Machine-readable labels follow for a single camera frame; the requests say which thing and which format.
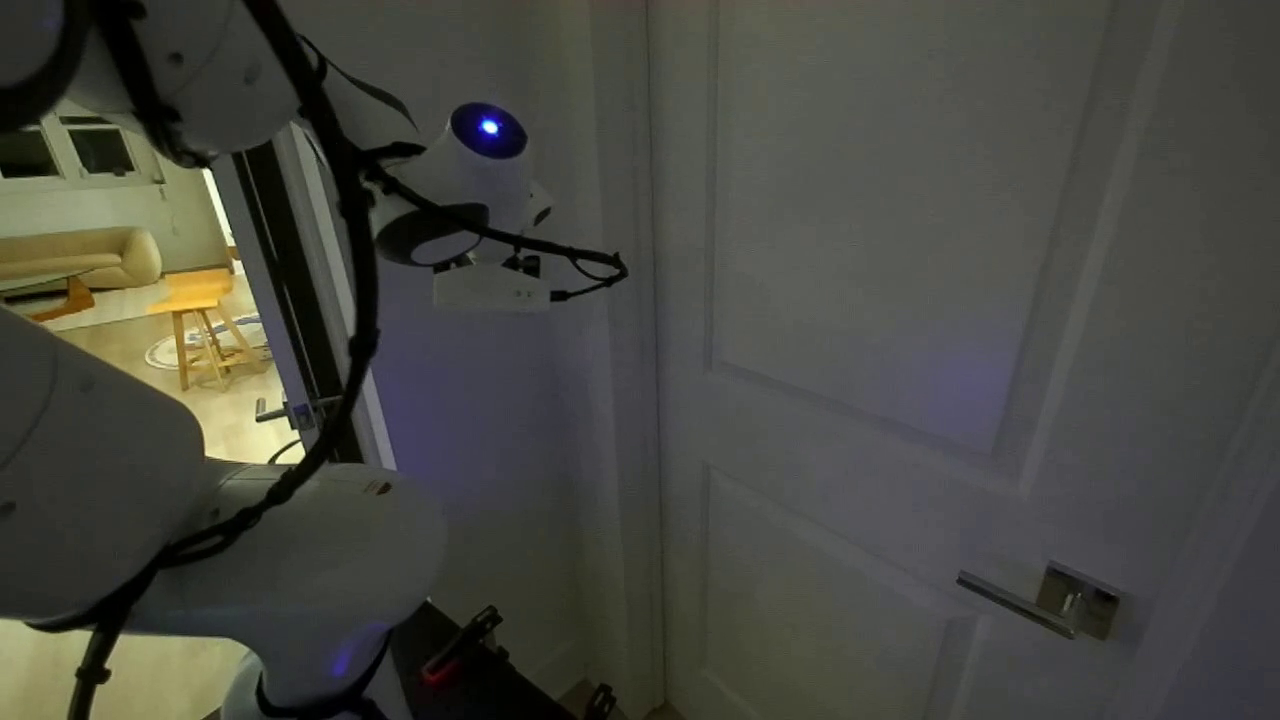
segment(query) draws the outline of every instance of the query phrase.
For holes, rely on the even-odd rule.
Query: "wooden stool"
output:
[[[227,389],[227,379],[223,373],[229,372],[233,365],[248,364],[255,372],[262,372],[262,361],[257,352],[248,345],[244,333],[223,309],[221,299],[232,291],[232,274],[229,272],[215,269],[174,273],[165,275],[165,283],[169,286],[169,297],[147,307],[147,313],[173,315],[173,341],[178,350],[178,379],[182,383],[182,389],[191,387],[191,368],[198,360],[198,356],[187,357],[186,316],[188,313],[196,318],[196,329],[200,333],[204,355],[218,378],[219,388]],[[210,310],[223,320],[239,347],[224,348],[218,341],[214,324],[209,319]],[[200,348],[192,347],[191,350],[198,351]]]

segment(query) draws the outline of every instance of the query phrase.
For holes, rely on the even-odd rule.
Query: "door handle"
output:
[[[956,575],[956,584],[1069,641],[1079,633],[1107,639],[1120,606],[1119,591],[1053,561],[1044,569],[1036,602],[966,570]]]

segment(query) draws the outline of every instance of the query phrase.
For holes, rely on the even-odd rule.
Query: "window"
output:
[[[0,192],[164,183],[145,138],[63,102],[40,124],[0,133]]]

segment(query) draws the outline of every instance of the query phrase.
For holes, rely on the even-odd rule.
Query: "sofa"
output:
[[[90,290],[147,286],[160,279],[160,250],[142,228],[0,237],[0,281],[52,273],[76,273]],[[65,283],[55,282],[20,292],[64,288]]]

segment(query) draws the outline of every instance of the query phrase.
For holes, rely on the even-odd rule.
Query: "white door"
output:
[[[1101,717],[1280,327],[1270,4],[652,3],[669,698]],[[1068,641],[1050,560],[1125,593]]]

